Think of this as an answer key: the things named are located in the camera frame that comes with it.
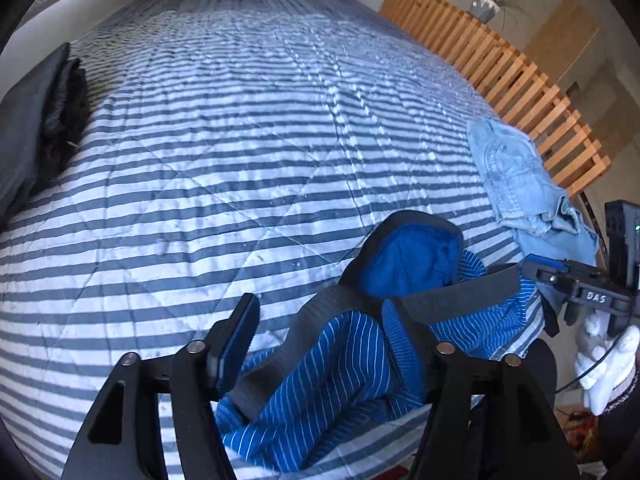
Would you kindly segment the white gloved right hand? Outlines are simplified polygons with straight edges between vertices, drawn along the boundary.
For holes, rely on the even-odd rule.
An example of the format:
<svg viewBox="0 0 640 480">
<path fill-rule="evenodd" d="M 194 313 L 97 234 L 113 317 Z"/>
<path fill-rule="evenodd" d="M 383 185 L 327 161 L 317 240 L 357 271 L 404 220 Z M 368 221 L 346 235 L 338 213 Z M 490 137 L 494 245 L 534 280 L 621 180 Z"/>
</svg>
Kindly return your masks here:
<svg viewBox="0 0 640 480">
<path fill-rule="evenodd" d="M 608 314 L 593 311 L 576 334 L 574 371 L 582 388 L 582 404 L 596 416 L 631 386 L 637 371 L 638 327 L 629 325 L 611 338 L 609 319 Z"/>
</svg>

